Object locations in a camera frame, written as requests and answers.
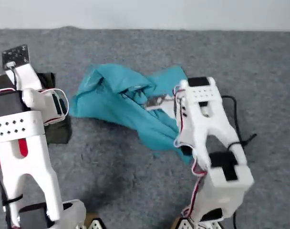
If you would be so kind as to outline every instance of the black wire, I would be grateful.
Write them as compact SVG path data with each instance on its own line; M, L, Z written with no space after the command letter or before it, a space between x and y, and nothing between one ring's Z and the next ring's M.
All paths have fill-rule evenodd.
M0 191L1 191L2 203L7 203L8 202L7 195L6 195L5 188L1 180L0 180ZM7 229L11 229L10 207L8 204L5 205L4 207L5 207L5 212L6 212L5 220L7 224Z
M239 124L238 124L238 119L237 119L237 100L235 99L235 97L231 96L231 95L223 95L221 96L221 98L223 99L231 99L233 101L233 113L234 113L234 125L235 125L235 129L236 129L236 133L238 136L238 142L233 142L228 146L228 150L231 148L231 146L235 145L235 144L241 144L241 147L244 149L245 146L247 146L247 144L252 141L257 134L252 134L247 140L243 141L242 137L241 137L241 132L240 132L240 128L239 128ZM233 228L237 229L236 226L236 211L233 214Z
M240 128L239 128L239 125L238 125L238 119L237 119L237 101L236 101L236 98L231 96L231 95L223 95L223 96L221 96L221 98L223 98L223 99L231 99L233 101L234 125L235 125L235 129L236 129L236 133L237 133L238 139L240 141L242 141Z
M14 89L17 90L17 76L16 76L16 73L15 73L13 67L10 67L10 70L11 70L12 73L13 73L13 79L14 79L14 83L13 83L13 85L14 85Z
M221 229L225 229L224 226L220 222L218 222L218 225L221 227Z
M237 229L237 227L236 227L236 211L233 214L233 228Z

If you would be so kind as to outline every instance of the metal bracket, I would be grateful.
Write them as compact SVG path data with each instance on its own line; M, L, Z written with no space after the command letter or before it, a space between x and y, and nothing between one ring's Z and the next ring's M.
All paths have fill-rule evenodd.
M3 70L9 70L7 63L14 62L15 68L30 63L29 49L26 44L2 52Z

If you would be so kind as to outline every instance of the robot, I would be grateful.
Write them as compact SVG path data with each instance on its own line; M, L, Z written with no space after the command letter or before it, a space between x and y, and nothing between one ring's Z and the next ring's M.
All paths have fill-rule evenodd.
M175 229L220 229L219 222L235 213L254 183L243 147L256 134L242 141L237 119L235 130L222 99L212 77L198 77L182 80L173 97L164 95L145 104L147 110L162 109L176 120L179 135L174 146L194 159L192 173L198 179L190 205L183 209ZM208 153L208 135L214 135L226 150Z
M30 64L27 45L4 51L2 60L6 74L0 75L0 188L7 227L86 229L84 204L77 199L62 202L44 132L44 126L60 122L68 114L65 93L42 87ZM63 94L67 105L56 91ZM26 140L26 157L20 153L19 139ZM30 174L44 192L44 203L23 207L25 174ZM99 219L93 219L89 228L103 226Z
M2 59L6 74L0 76L0 188L8 229L87 229L84 204L77 199L62 201L44 132L44 126L68 114L65 93L43 88L30 64L27 45L4 51ZM152 98L145 109L162 109L176 120L179 135L174 146L194 159L192 173L197 182L190 205L174 228L220 229L219 222L234 214L254 182L244 154L246 142L230 125L213 78L181 81L173 94ZM208 135L216 136L227 150L208 153ZM19 139L26 140L26 157L20 153ZM23 207L25 174L33 176L43 190L44 203ZM89 226L104 228L100 218L92 219Z

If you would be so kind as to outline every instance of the white plastic bracket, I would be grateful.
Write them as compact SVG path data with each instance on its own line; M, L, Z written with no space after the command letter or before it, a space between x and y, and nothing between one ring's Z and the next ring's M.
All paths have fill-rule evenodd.
M176 229L222 229L218 222L200 222L194 225L192 221L188 219L182 219L179 225L175 227Z
M100 221L93 220L88 229L104 229Z
M228 121L227 115L222 105L222 98L216 86L215 80L208 77L209 86L190 87L186 80L180 82L180 89L184 90L186 114L191 120L193 128L193 156L197 158L199 165L208 170L210 168L210 158L207 152L206 141L208 135L214 135L227 147L238 141L235 129ZM203 113L199 103L208 102L206 113ZM247 160L240 144L232 146L238 164L246 165Z
M26 139L26 157L20 153L20 138ZM57 175L51 166L40 112L28 111L0 117L0 165L8 199L22 194L24 175L30 174L44 192L49 218L52 221L61 218L62 198ZM11 220L15 226L19 226L18 212L23 206L22 201L10 204Z

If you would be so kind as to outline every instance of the crumpled fabric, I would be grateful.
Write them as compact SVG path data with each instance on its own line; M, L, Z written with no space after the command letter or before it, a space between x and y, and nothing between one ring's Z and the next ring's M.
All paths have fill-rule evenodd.
M141 141L152 150L175 150L178 135L176 121L161 109L147 111L143 104L152 97L163 94L172 96L180 80L187 79L180 66L144 76L118 64L91 66L72 98L69 114L78 118L97 118L137 131Z

